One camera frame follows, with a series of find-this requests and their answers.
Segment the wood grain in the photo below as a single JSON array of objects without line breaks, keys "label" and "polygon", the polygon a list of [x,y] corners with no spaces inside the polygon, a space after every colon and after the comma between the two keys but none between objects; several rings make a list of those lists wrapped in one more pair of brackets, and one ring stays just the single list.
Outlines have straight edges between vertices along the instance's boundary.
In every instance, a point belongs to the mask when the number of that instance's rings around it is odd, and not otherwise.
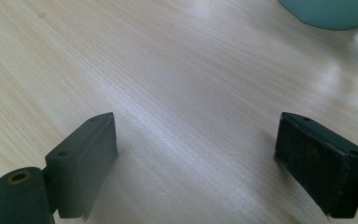
[{"label": "wood grain", "polygon": [[358,29],[275,0],[0,1],[0,176],[108,111],[119,158],[87,223],[358,223],[272,159],[283,111],[358,145]]}]

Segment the hole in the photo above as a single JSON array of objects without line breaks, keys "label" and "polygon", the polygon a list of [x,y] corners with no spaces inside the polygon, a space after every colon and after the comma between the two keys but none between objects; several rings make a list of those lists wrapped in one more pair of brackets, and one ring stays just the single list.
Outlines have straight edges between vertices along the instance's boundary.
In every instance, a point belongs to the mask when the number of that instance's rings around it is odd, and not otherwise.
[{"label": "hole", "polygon": [[61,151],[58,153],[58,156],[61,156],[61,157],[65,157],[68,155],[68,152],[67,151]]},{"label": "hole", "polygon": [[20,184],[21,182],[24,182],[26,179],[28,179],[30,176],[31,173],[29,171],[16,173],[7,180],[7,183],[9,185]]},{"label": "hole", "polygon": [[350,153],[351,153],[351,155],[353,155],[353,156],[358,156],[358,151],[351,150]]}]

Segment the wooden table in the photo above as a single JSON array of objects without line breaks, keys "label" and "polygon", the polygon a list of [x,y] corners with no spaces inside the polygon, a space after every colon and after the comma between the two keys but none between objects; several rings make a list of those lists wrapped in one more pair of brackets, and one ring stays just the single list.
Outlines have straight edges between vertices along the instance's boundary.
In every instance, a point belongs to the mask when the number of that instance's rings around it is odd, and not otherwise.
[{"label": "wooden table", "polygon": [[0,176],[108,111],[119,157],[87,223],[358,223],[273,160],[283,111],[358,145],[358,29],[276,0],[0,2]]}]

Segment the teal container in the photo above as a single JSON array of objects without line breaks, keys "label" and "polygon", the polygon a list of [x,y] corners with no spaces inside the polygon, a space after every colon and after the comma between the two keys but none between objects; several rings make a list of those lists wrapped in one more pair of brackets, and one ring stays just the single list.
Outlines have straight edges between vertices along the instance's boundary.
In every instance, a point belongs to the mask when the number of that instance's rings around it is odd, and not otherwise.
[{"label": "teal container", "polygon": [[358,27],[358,0],[279,0],[299,20],[328,30]]}]

